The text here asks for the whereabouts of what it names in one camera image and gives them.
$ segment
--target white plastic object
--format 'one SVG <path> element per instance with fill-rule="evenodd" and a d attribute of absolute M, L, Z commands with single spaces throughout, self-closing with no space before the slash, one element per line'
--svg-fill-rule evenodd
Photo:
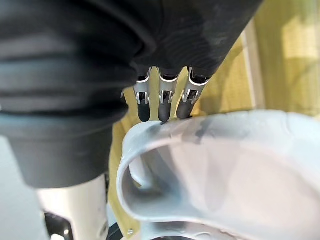
<path fill-rule="evenodd" d="M 272 110 L 141 123 L 117 194 L 142 240 L 318 240 L 320 123 Z"/>
<path fill-rule="evenodd" d="M 70 187 L 36 190 L 41 207 L 70 222 L 74 240 L 105 240 L 108 235 L 106 181 L 101 175 Z M 52 240 L 65 239 L 57 234 Z"/>

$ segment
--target black sleeve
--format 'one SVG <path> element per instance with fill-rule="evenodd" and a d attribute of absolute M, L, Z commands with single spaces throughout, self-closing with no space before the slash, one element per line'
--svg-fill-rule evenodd
<path fill-rule="evenodd" d="M 262 0 L 0 0 L 0 134 L 25 182 L 108 170 L 134 66 L 211 76 Z"/>
<path fill-rule="evenodd" d="M 0 134 L 25 182 L 60 188 L 98 177 L 108 170 L 112 125 L 127 111 L 121 92 L 137 80 L 132 59 L 154 48 L 156 26 L 141 24 L 125 2 L 0 6 Z"/>

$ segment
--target robotic finger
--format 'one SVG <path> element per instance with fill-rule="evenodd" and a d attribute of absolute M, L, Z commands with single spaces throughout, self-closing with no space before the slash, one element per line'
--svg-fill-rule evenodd
<path fill-rule="evenodd" d="M 181 100 L 176 110 L 176 115 L 179 119 L 187 119 L 190 117 L 195 103 L 199 100 L 210 78 L 211 76 L 196 74 L 191 67 L 188 68 L 188 81 L 185 84 Z"/>
<path fill-rule="evenodd" d="M 147 71 L 140 73 L 133 87 L 138 105 L 138 116 L 142 122 L 147 122 L 150 119 L 149 78 L 151 69 L 152 67 L 149 67 Z"/>
<path fill-rule="evenodd" d="M 179 74 L 182 69 L 160 69 L 159 71 L 159 108 L 158 117 L 167 122 L 171 115 L 171 103 L 174 97 Z"/>

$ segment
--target wooden surface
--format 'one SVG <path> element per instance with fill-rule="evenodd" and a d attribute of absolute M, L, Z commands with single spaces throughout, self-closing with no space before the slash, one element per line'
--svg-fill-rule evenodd
<path fill-rule="evenodd" d="M 267 109 L 320 114 L 319 0 L 266 0 L 255 17 Z"/>
<path fill-rule="evenodd" d="M 252 108 L 298 112 L 320 119 L 319 8 L 320 0 L 265 0 L 254 22 L 238 39 L 218 72 L 210 80 L 192 112 L 212 115 Z M 179 76 L 172 101 L 177 102 L 187 80 Z M 158 72 L 150 77 L 151 120 L 158 120 Z M 116 176 L 122 156 L 122 140 L 138 124 L 137 102 L 132 88 L 125 90 L 129 113 L 114 126 L 110 154 L 109 202 L 125 237 L 139 223 L 123 211 L 116 193 Z"/>

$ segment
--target curved white plastic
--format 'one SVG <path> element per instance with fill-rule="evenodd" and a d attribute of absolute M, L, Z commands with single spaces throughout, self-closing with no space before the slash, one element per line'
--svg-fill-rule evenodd
<path fill-rule="evenodd" d="M 320 123 L 267 110 L 141 123 L 117 193 L 143 240 L 318 240 Z"/>

